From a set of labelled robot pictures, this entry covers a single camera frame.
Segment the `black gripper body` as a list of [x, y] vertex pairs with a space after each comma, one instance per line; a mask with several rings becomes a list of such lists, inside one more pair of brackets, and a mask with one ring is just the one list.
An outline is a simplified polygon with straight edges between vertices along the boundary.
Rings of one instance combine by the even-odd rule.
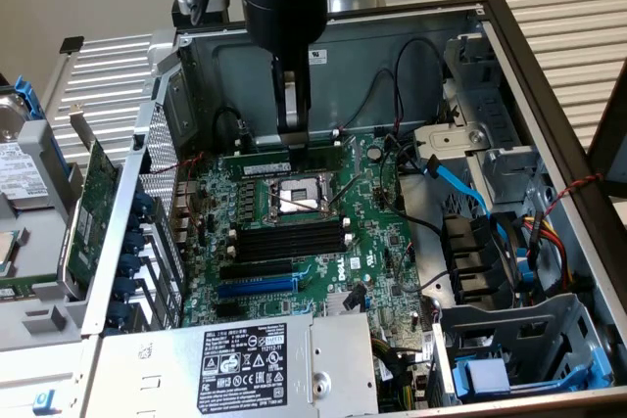
[[326, 0], [243, 0], [252, 40], [286, 70], [303, 66], [309, 45], [324, 31]]

